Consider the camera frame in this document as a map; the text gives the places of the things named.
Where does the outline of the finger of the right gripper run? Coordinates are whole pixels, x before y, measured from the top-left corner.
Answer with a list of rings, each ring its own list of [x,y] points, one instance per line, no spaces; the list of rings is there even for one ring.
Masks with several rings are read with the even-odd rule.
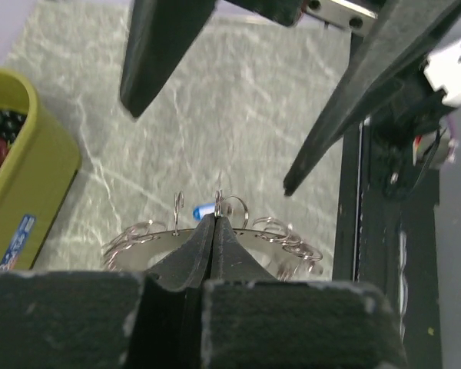
[[[119,88],[133,118],[157,97],[215,8],[215,1],[133,1]]]

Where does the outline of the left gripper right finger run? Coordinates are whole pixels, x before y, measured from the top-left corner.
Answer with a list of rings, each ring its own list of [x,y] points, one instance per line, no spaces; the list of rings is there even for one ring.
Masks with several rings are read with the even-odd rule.
[[[280,284],[216,220],[203,287],[203,367],[280,367]]]

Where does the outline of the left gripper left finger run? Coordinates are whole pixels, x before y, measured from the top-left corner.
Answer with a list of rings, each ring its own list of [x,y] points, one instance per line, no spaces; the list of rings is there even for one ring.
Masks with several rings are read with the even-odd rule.
[[[200,361],[202,285],[209,278],[215,217],[148,272],[144,343],[155,368],[196,368]]]

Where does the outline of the blue tag key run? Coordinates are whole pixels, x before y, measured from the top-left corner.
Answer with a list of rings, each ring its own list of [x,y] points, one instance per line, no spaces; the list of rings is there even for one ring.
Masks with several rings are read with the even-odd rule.
[[[195,221],[201,221],[207,214],[213,214],[215,211],[215,203],[200,204],[192,211],[192,216]]]

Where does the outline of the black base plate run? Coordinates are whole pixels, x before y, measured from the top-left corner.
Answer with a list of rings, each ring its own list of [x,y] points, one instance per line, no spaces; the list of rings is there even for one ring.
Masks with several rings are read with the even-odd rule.
[[[374,185],[368,128],[343,138],[333,279],[368,282],[390,300],[411,368],[441,368],[435,207],[439,173],[431,170],[404,201]]]

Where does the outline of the olive green plastic bin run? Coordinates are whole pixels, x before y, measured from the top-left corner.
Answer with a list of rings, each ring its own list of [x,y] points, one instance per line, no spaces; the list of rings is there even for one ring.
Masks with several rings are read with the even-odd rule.
[[[0,161],[0,271],[26,270],[34,265],[81,167],[81,153],[33,84],[5,68],[0,68],[0,110],[25,116]]]

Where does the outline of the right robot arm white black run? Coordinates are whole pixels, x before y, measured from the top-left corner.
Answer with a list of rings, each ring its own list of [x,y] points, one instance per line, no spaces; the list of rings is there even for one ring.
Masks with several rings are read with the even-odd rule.
[[[239,1],[284,27],[304,16],[359,39],[343,77],[290,170],[291,196],[346,131],[370,119],[380,143],[376,177],[388,198],[410,195],[438,149],[440,120],[461,105],[461,1]],[[135,1],[120,99],[138,118],[157,97],[216,8],[213,1]]]

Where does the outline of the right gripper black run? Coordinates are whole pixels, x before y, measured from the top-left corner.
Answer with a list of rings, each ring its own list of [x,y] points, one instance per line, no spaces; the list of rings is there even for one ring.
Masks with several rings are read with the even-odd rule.
[[[379,14],[365,1],[228,3],[286,27],[305,15],[341,28],[362,29],[374,23],[287,172],[287,197],[349,127],[390,102],[403,87],[404,75],[419,67],[461,19],[461,1],[387,1]]]

